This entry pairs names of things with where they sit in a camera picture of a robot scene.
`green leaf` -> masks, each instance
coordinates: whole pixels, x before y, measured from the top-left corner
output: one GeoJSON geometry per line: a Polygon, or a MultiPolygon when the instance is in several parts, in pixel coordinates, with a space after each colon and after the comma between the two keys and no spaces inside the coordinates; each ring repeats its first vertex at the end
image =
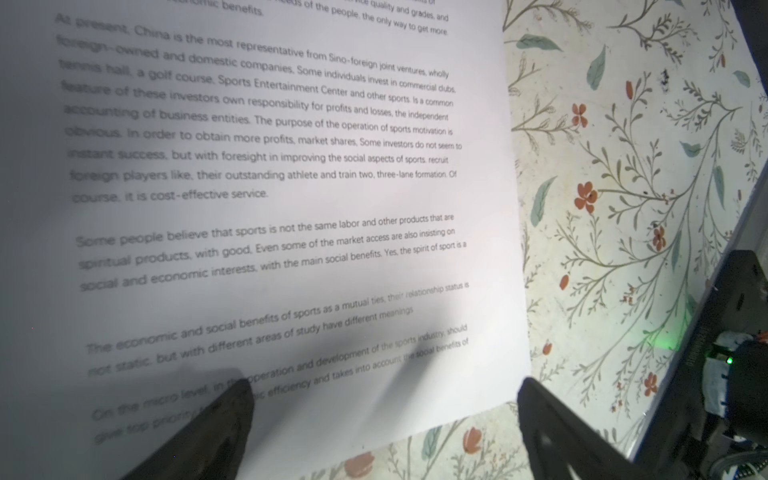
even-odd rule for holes
{"type": "Polygon", "coordinates": [[[747,76],[746,73],[744,73],[741,70],[736,70],[733,74],[736,75],[736,78],[739,81],[739,83],[741,83],[742,85],[744,85],[747,88],[750,87],[750,85],[751,85],[750,78],[749,78],[749,76],[747,76]]]}
{"type": "Polygon", "coordinates": [[[540,48],[541,50],[562,51],[560,47],[549,38],[541,37],[539,35],[531,35],[529,33],[526,33],[520,40],[518,40],[517,46],[518,48],[540,48]]]}
{"type": "Polygon", "coordinates": [[[442,425],[428,431],[427,436],[424,437],[424,446],[422,447],[422,460],[429,460],[435,454],[435,450],[437,449],[437,441],[440,438],[440,429],[442,429],[442,425]]]}
{"type": "Polygon", "coordinates": [[[681,141],[680,145],[683,145],[683,151],[688,157],[696,157],[701,152],[701,145],[699,144],[690,145],[681,141]]]}
{"type": "Polygon", "coordinates": [[[688,293],[688,298],[687,298],[687,301],[685,303],[685,308],[688,311],[688,316],[691,316],[691,317],[694,316],[694,313],[696,312],[696,306],[697,305],[698,305],[698,302],[696,301],[694,296],[691,295],[690,293],[688,293]]]}
{"type": "Polygon", "coordinates": [[[533,200],[533,209],[531,210],[531,224],[534,227],[536,227],[541,219],[544,218],[544,202],[547,200],[549,187],[552,185],[555,178],[557,177],[552,177],[545,181],[538,188],[538,192],[536,192],[536,197],[533,200]]]}
{"type": "Polygon", "coordinates": [[[725,208],[725,180],[723,179],[723,168],[720,165],[715,167],[714,177],[717,197],[720,198],[720,206],[725,208]]]}
{"type": "Polygon", "coordinates": [[[680,231],[677,232],[674,238],[674,245],[672,246],[672,271],[677,266],[677,258],[680,256],[680,231]]]}
{"type": "Polygon", "coordinates": [[[595,58],[592,63],[589,64],[589,70],[587,70],[587,83],[592,90],[597,90],[600,86],[600,80],[603,79],[603,73],[605,72],[605,45],[603,45],[603,51],[595,58]]]}

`paper sheet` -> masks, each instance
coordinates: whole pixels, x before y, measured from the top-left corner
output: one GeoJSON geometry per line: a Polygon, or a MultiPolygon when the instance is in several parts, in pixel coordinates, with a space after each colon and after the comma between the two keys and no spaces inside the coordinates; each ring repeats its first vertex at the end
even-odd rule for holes
{"type": "Polygon", "coordinates": [[[14,0],[9,478],[119,478],[242,377],[240,478],[514,399],[530,366],[498,9],[14,0]]]}

